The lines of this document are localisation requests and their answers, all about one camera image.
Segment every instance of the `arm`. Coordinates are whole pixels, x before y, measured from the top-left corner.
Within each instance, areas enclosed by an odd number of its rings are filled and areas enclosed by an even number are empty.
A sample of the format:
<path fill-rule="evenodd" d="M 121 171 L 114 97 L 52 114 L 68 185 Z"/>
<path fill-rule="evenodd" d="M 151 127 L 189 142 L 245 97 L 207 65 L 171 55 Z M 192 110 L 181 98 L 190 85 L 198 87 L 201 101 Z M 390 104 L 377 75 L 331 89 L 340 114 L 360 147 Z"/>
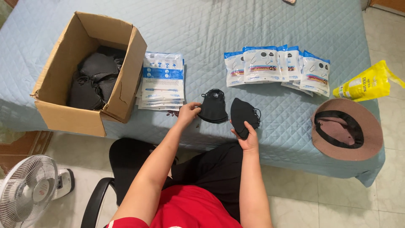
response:
<path fill-rule="evenodd" d="M 176 124 L 146 159 L 111 220 L 135 217 L 150 226 L 158 208 L 164 181 L 179 147 L 181 133 L 201 111 L 201 108 L 195 108 L 200 105 L 192 102 L 181 107 Z"/>
<path fill-rule="evenodd" d="M 239 192 L 239 208 L 241 225 L 244 228 L 272 228 L 269 200 L 264 188 L 260 170 L 259 142 L 256 131 L 245 121 L 249 130 L 246 140 L 241 139 L 234 129 L 231 131 L 238 138 L 243 149 L 241 187 Z"/>

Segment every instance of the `cardboard box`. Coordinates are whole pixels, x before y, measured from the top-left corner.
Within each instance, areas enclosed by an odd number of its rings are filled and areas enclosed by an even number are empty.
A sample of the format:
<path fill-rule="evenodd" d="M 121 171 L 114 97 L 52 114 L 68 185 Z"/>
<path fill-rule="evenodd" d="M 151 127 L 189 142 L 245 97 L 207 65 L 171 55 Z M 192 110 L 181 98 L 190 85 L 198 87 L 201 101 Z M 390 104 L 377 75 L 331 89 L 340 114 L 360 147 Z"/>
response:
<path fill-rule="evenodd" d="M 127 51 L 110 100 L 99 111 L 66 106 L 77 64 L 100 45 Z M 141 80 L 146 47 L 138 29 L 128 22 L 75 12 L 53 47 L 31 94 L 48 128 L 105 136 L 102 118 L 127 123 Z"/>

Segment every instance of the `quilted stitching pattern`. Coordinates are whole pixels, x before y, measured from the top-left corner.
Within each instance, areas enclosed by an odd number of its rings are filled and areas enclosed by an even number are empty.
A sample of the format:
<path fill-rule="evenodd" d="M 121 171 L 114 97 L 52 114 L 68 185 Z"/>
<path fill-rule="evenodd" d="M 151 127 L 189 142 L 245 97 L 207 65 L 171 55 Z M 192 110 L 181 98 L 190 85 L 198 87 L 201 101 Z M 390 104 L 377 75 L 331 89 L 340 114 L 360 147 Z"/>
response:
<path fill-rule="evenodd" d="M 223 53 L 243 46 L 299 45 L 328 58 L 331 89 L 359 74 L 370 66 L 359 1 L 300 0 L 290 6 L 281 0 L 20 0 L 0 31 L 0 120 L 7 126 L 47 129 L 29 94 L 74 11 L 132 22 L 148 51 L 182 53 L 187 101 L 202 101 L 202 93 L 219 88 L 225 92 L 228 113 L 234 97 L 260 109 L 262 163 L 340 178 L 357 176 L 366 186 L 381 169 L 384 150 L 367 161 L 347 162 L 314 148 L 309 118 L 323 97 L 312 98 L 279 83 L 226 87 Z M 362 105 L 379 119 L 376 100 Z M 104 121 L 104 126 L 110 138 L 158 143 L 177 119 L 166 114 L 135 106 L 128 124 Z M 181 145 L 208 150 L 234 140 L 230 128 L 230 123 L 193 123 Z"/>

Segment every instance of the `black pants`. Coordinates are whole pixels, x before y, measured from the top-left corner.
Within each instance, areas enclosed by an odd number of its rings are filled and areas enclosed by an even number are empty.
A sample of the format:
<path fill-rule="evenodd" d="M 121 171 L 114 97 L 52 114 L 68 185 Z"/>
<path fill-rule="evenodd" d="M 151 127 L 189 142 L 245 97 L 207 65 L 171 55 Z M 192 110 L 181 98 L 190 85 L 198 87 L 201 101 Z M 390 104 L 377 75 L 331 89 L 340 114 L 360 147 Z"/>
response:
<path fill-rule="evenodd" d="M 117 205 L 121 204 L 136 174 L 154 149 L 152 144 L 129 138 L 119 139 L 111 145 L 109 156 L 115 178 Z M 173 185 L 196 185 L 206 189 L 240 222 L 242 157 L 243 151 L 237 142 L 221 145 L 184 163 L 173 165 L 173 179 L 168 177 L 163 189 Z"/>

